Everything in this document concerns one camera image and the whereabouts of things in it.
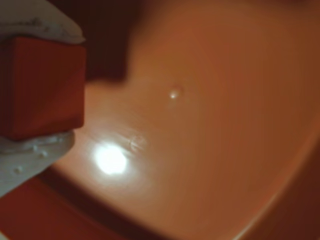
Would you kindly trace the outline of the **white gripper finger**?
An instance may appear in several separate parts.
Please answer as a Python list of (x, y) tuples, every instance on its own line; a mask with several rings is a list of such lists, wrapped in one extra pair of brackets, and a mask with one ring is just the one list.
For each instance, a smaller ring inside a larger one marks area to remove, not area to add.
[(81, 44), (81, 27), (47, 0), (1, 0), (0, 40), (31, 36), (66, 44)]
[(22, 141), (0, 138), (0, 196), (3, 197), (42, 173), (66, 155), (75, 144), (73, 131)]

